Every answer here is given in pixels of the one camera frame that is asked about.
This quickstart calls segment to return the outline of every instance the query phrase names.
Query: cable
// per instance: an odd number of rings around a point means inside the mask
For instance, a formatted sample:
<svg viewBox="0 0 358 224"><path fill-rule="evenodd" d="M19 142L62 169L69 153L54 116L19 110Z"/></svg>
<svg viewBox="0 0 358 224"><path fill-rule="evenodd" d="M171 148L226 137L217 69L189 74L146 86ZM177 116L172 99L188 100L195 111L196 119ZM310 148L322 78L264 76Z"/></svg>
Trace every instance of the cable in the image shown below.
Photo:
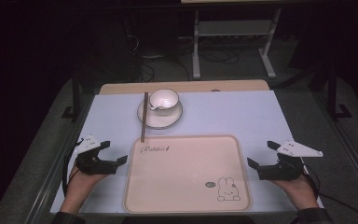
<svg viewBox="0 0 358 224"><path fill-rule="evenodd" d="M67 186L69 186L69 183L71 183L72 178L74 178L74 176L79 172L79 170L80 169L76 170L76 172L71 177L69 177L68 183L66 184Z"/></svg>
<svg viewBox="0 0 358 224"><path fill-rule="evenodd" d="M244 47L242 47L238 52L234 51L234 50L218 50L220 52L223 52L227 55L226 58L219 58L215 55L213 55L213 53L211 54L207 54L205 53L203 50L199 51L199 55L200 57L202 57L204 60L209 61L209 62L213 62L213 63L224 63L224 64L235 64L238 63L240 61L240 55L246 50L248 49L251 44L253 44L254 40L249 40L249 43L247 45L245 45Z"/></svg>
<svg viewBox="0 0 358 224"><path fill-rule="evenodd" d="M161 58L148 59L148 62L146 62L146 63L154 63L154 62L161 62L161 61L166 61L166 62L172 62L172 63L179 64L181 67L184 68L184 70L186 72L187 81L190 81L190 74L188 73L187 68L182 63L179 63L175 59L171 59L169 56L165 56L165 57L161 57Z"/></svg>
<svg viewBox="0 0 358 224"><path fill-rule="evenodd" d="M147 67L147 68L149 68L149 69L151 70L151 73L147 73L142 67L140 68L140 69L141 69L141 73L140 73L140 78L141 78L141 80L140 80L140 82L150 82L150 81L153 81L153 80L154 80L154 75L155 75L155 71L154 71L153 67L152 67L152 66L149 66L149 65L147 65L147 64L144 64L144 63L141 64L140 66L145 66L145 67ZM144 74L143 74L143 73L150 75L150 78L149 78L148 80L146 80L146 79L144 78Z"/></svg>
<svg viewBox="0 0 358 224"><path fill-rule="evenodd" d="M139 39L138 39L138 37L136 35L127 35L127 37L131 37L131 38L134 38L136 40L135 47L132 50L130 50L130 54L135 56L136 50L139 48Z"/></svg>
<svg viewBox="0 0 358 224"><path fill-rule="evenodd" d="M76 142L74 144L73 147L71 147L68 152L66 153L66 155L63 157L63 166L62 166L62 191L63 191L63 196L66 196L66 191L68 190L68 184L69 182L67 182L67 176L68 176L68 165L69 165L69 160L71 160L72 158L72 154L74 153L75 147L77 147L78 145L80 145L80 142Z"/></svg>
<svg viewBox="0 0 358 224"><path fill-rule="evenodd" d="M351 206L351 205L349 205L347 203L344 203L344 202L342 202L342 201L340 201L338 199L335 199L335 198L333 198L331 196L328 196L328 195L326 195L324 193L321 193L320 192L321 182L319 180L319 177L316 175L316 173L307 164L304 164L304 166L306 166L308 169L310 169L310 171L312 171L313 175L315 176L315 178L317 180L317 184L315 184L315 181L309 176L309 181L312 181L312 183L316 186L316 192L318 193L317 195L325 197L327 199L330 199L330 200L332 200L332 201L334 201L336 203L339 203L339 204L341 204L343 206L346 206L347 208L350 208L353 212L358 214L358 209L354 208L353 206Z"/></svg>

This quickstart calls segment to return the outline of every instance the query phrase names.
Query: hand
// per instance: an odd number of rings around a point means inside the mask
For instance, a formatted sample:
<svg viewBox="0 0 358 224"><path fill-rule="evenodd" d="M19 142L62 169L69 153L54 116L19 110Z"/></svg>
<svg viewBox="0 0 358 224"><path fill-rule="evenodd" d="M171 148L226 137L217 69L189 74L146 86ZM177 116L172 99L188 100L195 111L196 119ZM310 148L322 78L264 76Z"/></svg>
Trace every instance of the hand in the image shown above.
<svg viewBox="0 0 358 224"><path fill-rule="evenodd" d="M94 186L107 175L86 175L74 164L69 176L69 185L60 212L77 215Z"/></svg>
<svg viewBox="0 0 358 224"><path fill-rule="evenodd" d="M271 182L286 192L296 209L319 207L309 180L305 176L301 175L296 180L271 180Z"/></svg>

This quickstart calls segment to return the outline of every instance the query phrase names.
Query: saucer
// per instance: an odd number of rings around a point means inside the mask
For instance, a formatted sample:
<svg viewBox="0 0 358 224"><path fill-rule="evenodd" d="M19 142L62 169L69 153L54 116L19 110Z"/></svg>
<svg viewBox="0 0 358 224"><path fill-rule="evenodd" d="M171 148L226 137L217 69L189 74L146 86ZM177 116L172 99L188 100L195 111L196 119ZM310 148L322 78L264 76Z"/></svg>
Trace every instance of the saucer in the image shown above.
<svg viewBox="0 0 358 224"><path fill-rule="evenodd" d="M178 104L172 108L172 113L169 116L161 116L157 110L148 109L146 115L146 126L153 129L164 129L173 125L182 116L183 107L179 101ZM142 122L144 115L144 102L138 106L138 118Z"/></svg>

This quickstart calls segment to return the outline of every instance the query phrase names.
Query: beige tray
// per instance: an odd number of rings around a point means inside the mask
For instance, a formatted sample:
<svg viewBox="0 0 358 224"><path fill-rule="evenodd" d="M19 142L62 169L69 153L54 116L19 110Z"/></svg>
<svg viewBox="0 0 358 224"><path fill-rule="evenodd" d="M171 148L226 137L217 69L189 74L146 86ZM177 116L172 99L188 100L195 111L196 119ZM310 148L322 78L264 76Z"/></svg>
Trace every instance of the beige tray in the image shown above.
<svg viewBox="0 0 358 224"><path fill-rule="evenodd" d="M243 212L250 205L234 136L149 137L134 143L124 199L128 212Z"/></svg>

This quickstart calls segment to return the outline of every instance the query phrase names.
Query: teacup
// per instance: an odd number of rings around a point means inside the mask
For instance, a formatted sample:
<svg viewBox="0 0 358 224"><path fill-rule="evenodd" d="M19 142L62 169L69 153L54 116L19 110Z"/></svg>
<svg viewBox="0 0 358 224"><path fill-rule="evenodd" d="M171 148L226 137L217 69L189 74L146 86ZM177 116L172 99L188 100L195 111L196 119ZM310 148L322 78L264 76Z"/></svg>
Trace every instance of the teacup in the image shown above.
<svg viewBox="0 0 358 224"><path fill-rule="evenodd" d="M179 95L176 91L162 89L153 92L149 98L150 110L154 110L161 116L169 116L173 108L179 102Z"/></svg>

